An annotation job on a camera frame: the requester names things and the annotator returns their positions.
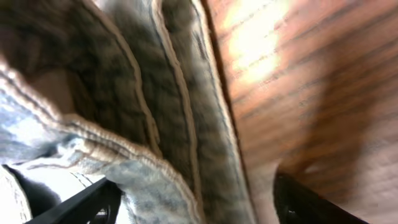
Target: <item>wooden surface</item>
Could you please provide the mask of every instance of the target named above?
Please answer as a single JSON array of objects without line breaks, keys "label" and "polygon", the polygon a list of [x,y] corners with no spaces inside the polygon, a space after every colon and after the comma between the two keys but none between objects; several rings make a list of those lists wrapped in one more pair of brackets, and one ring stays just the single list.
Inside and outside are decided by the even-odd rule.
[{"label": "wooden surface", "polygon": [[278,167],[397,223],[398,1],[204,1],[260,223]]}]

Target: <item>stitching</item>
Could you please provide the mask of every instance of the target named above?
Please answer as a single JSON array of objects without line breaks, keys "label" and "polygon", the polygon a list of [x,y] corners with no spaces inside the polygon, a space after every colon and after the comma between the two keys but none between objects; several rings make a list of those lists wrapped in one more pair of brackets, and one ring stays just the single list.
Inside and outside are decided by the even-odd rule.
[{"label": "stitching", "polygon": [[[191,0],[191,4],[193,6],[193,8],[195,9],[195,12],[197,13],[197,17],[200,21],[200,34],[202,36],[204,45],[206,47],[206,55],[207,55],[207,59],[208,59],[208,66],[209,69],[212,72],[212,76],[211,79],[212,81],[212,85],[213,85],[213,93],[214,96],[217,100],[217,106],[219,108],[219,110],[221,111],[221,115],[223,117],[222,121],[224,124],[224,127],[228,130],[228,141],[229,141],[229,145],[231,146],[232,150],[232,156],[233,159],[236,163],[236,165],[238,166],[232,166],[232,168],[235,171],[235,176],[236,176],[236,181],[237,184],[239,186],[239,189],[241,190],[241,193],[244,195],[244,198],[249,200],[249,195],[248,195],[248,190],[246,185],[244,184],[245,182],[243,181],[243,173],[242,173],[242,164],[241,161],[239,160],[239,155],[238,155],[238,146],[236,144],[236,138],[233,134],[233,129],[231,127],[231,119],[229,117],[228,111],[226,110],[226,103],[223,99],[220,99],[218,96],[223,96],[223,93],[220,89],[219,86],[219,78],[218,78],[218,72],[216,70],[216,65],[215,65],[215,59],[214,57],[209,57],[209,53],[213,54],[213,49],[210,45],[210,40],[209,37],[207,35],[205,35],[205,31],[204,30],[208,30],[208,26],[207,26],[207,20],[206,17],[204,17],[204,12],[203,12],[203,8],[201,6],[201,4],[198,2],[198,0]],[[248,213],[248,218],[250,219],[250,221],[252,223],[255,223],[254,221],[254,211],[252,210],[252,206],[251,204],[248,202],[245,206],[247,213]]]},{"label": "stitching", "polygon": [[105,166],[114,164],[114,162],[117,160],[117,158],[119,157],[119,155],[120,155],[120,153],[117,153],[117,154],[113,157],[113,159],[112,159],[110,162],[101,161],[101,160],[95,159],[94,157],[91,157],[90,155],[87,155],[87,156],[86,156],[87,158],[90,158],[90,159],[92,159],[92,160],[94,160],[94,161],[104,162],[104,164],[103,164],[102,166],[100,166],[99,168],[93,170],[93,171],[92,171],[91,173],[89,173],[89,174],[95,174],[96,172],[99,172],[102,168],[104,168]]},{"label": "stitching", "polygon": [[103,13],[89,0],[75,1],[76,4],[81,4],[82,8],[86,10],[86,12],[97,19],[104,30],[108,31],[108,34],[114,38],[118,47],[121,49],[121,53],[126,57],[127,61],[130,62],[130,66],[134,70],[133,75],[136,78],[136,95],[138,102],[146,115],[147,127],[150,133],[151,146],[156,154],[162,157],[162,151],[159,149],[157,142],[159,142],[159,131],[156,126],[155,119],[153,118],[147,103],[144,98],[144,94],[142,92],[142,79],[141,79],[141,70],[137,63],[137,60],[134,58],[133,54],[129,50],[129,46],[124,40],[124,38],[120,35],[118,28],[103,15]]},{"label": "stitching", "polygon": [[[129,159],[137,159],[143,164],[159,170],[166,178],[175,183],[175,187],[180,191],[184,201],[187,203],[190,218],[193,218],[196,222],[200,222],[200,216],[198,216],[196,210],[194,209],[196,208],[196,204],[193,203],[195,200],[192,197],[189,188],[183,181],[181,175],[172,170],[166,161],[162,161],[154,156],[151,156],[151,153],[147,149],[142,149],[141,153],[137,154],[138,149],[131,147],[131,143],[122,137],[102,130],[97,125],[91,124],[87,121],[85,121],[86,124],[82,124],[82,119],[75,115],[65,116],[64,118],[61,117],[53,104],[47,100],[38,99],[38,96],[40,95],[34,90],[25,86],[24,81],[18,77],[18,73],[16,71],[8,71],[8,75],[15,76],[15,80],[10,79],[4,73],[0,73],[0,76],[4,77],[5,80],[8,81],[12,88],[11,90],[14,90],[14,93],[12,94],[16,97],[16,103],[33,113],[33,115],[38,118],[38,121],[40,121],[44,126],[54,126],[54,128],[59,129],[61,132],[73,133],[77,136],[97,141],[98,144],[101,144],[104,147],[116,152],[120,152],[118,149],[121,149],[127,152],[127,155],[123,155],[124,157]],[[37,113],[42,113],[45,115],[43,118],[47,117],[47,120],[42,120],[41,116],[39,116]],[[88,128],[95,128],[97,131],[92,132]]]},{"label": "stitching", "polygon": [[74,174],[74,173],[70,173],[72,176],[74,176],[81,184],[82,184],[82,186],[84,186],[84,188],[87,188],[87,186],[80,180],[80,178],[79,177],[77,177],[77,175],[76,174]]},{"label": "stitching", "polygon": [[3,166],[0,167],[0,172],[2,173],[1,175],[5,178],[5,180],[8,183],[9,188],[13,191],[14,193],[14,199],[16,202],[19,204],[20,208],[22,211],[19,211],[19,216],[21,218],[22,223],[25,223],[32,219],[32,214],[30,211],[29,203],[27,201],[27,197],[25,192],[22,190],[21,185],[17,181],[17,179],[12,175],[7,169],[5,169]]},{"label": "stitching", "polygon": [[84,175],[84,174],[79,174],[79,175],[84,177],[90,184],[93,184],[93,182],[88,177],[86,177],[86,175]]},{"label": "stitching", "polygon": [[165,57],[169,65],[172,67],[171,69],[174,74],[174,79],[180,90],[183,112],[185,115],[184,120],[185,124],[187,125],[188,137],[190,139],[190,160],[191,160],[191,169],[192,169],[193,184],[194,184],[193,191],[197,199],[197,208],[203,208],[202,197],[201,197],[201,185],[200,185],[201,183],[200,183],[200,176],[198,170],[197,137],[195,131],[195,124],[193,121],[189,92],[177,56],[173,50],[169,32],[167,31],[167,28],[165,26],[164,17],[161,13],[162,10],[161,7],[162,7],[162,0],[152,0],[152,4],[150,5],[149,10],[150,13],[152,14],[151,17],[152,23],[155,25],[157,36],[160,39],[160,43],[162,44],[162,48],[165,52]]}]

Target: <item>denim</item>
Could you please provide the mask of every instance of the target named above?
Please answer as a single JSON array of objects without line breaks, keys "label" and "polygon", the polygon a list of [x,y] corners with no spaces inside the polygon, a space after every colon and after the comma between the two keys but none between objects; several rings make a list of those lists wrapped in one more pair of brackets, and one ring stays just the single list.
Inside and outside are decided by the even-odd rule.
[{"label": "denim", "polygon": [[[198,1],[24,0],[8,11],[2,164],[104,175],[123,191],[118,223],[255,223]],[[35,88],[47,70],[67,77],[73,112]]]}]

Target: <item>wooden floor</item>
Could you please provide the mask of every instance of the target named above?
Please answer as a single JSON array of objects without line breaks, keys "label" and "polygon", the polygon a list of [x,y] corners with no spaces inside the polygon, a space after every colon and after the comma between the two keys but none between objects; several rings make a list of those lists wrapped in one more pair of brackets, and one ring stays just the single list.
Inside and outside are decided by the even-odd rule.
[{"label": "wooden floor", "polygon": [[279,168],[398,221],[398,2],[204,0],[260,223]]}]

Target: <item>light wash denim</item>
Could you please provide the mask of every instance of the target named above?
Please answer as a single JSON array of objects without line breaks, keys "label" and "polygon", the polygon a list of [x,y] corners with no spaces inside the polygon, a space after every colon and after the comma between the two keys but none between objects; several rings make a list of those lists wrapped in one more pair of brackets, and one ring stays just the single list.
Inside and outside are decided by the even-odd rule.
[{"label": "light wash denim", "polygon": [[[198,0],[6,2],[2,164],[60,201],[74,191],[53,182],[105,176],[123,191],[118,223],[255,223]],[[40,90],[40,76],[64,77],[55,89],[70,96]],[[0,174],[19,208],[9,216],[30,220]]]}]

